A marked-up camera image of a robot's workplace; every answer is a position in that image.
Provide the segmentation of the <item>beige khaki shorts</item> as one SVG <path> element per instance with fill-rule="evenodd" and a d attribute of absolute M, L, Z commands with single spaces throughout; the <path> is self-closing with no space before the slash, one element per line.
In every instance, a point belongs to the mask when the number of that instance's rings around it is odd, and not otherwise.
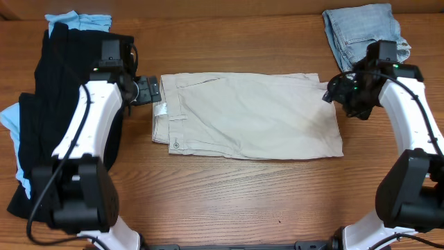
<path fill-rule="evenodd" d="M 249 160 L 341 157 L 326 84 L 316 73 L 181 73 L 161 78 L 154 142 L 178 155 Z"/>

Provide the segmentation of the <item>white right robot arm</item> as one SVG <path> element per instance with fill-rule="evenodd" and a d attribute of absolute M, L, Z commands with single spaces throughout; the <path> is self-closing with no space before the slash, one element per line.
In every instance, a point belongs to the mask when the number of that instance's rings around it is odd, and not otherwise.
<path fill-rule="evenodd" d="M 418 237 L 443 228 L 443 136 L 423 81 L 417 66 L 384 62 L 340 73 L 327 84 L 323 100 L 342 104 L 348 117 L 365 119 L 373 107 L 385 109 L 399 158 L 379 184 L 374 211 L 338 229 L 326 249 L 389 249 L 401 239 L 443 248 Z"/>

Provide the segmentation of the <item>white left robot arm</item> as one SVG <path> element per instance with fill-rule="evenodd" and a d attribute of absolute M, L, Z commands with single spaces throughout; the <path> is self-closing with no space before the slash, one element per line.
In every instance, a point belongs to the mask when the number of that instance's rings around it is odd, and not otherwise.
<path fill-rule="evenodd" d="M 142 234 L 119 215 L 119 197 L 104 160 L 115 118 L 126 105 L 160 101 L 160 85 L 154 76 L 94 69 L 78 93 L 69 127 L 51 162 L 32 171 L 38 197 L 26 225 L 27 237 L 40 246 L 49 244 L 32 234 L 34 219 L 42 213 L 49 218 L 49 228 L 68 234 L 66 242 L 86 239 L 97 249 L 147 249 Z"/>

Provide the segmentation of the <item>folded light blue jeans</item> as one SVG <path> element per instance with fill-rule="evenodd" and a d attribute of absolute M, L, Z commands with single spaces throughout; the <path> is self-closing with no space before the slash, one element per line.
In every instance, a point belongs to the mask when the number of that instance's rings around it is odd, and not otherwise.
<path fill-rule="evenodd" d="M 401 36 L 399 22 L 389 3 L 325 10 L 322 13 L 325 33 L 334 58 L 342 72 L 366 56 L 367 46 L 379 40 L 397 43 L 397 61 L 411 55 L 411 46 Z"/>

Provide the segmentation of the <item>black garment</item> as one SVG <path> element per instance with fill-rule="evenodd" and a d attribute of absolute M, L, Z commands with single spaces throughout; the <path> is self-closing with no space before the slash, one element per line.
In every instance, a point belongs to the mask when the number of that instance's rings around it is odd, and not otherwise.
<path fill-rule="evenodd" d="M 132 44 L 134 38 L 104 31 L 79 31 L 57 23 L 46 31 L 35 69 L 35 92 L 19 96 L 18 160 L 24 178 L 50 162 L 67 132 L 78 103 L 79 87 L 101 59 L 104 40 Z"/>

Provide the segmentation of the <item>light blue garment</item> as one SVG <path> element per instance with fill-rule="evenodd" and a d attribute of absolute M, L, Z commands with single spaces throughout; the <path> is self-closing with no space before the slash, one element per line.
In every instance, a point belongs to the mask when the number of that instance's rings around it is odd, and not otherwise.
<path fill-rule="evenodd" d="M 78 14 L 75 10 L 60 15 L 46 14 L 45 19 L 49 23 L 49 35 L 52 34 L 56 23 L 60 22 L 68 25 L 69 29 L 78 29 L 80 31 L 104 31 L 108 32 L 112 26 L 111 15 L 88 15 Z M 24 188 L 24 194 L 27 199 L 31 198 L 31 183 L 24 176 L 24 170 L 19 162 L 20 146 L 20 111 L 19 103 L 15 103 L 1 111 L 1 124 L 10 131 L 10 137 L 13 141 L 15 156 L 17 161 L 17 173 L 15 178 Z"/>

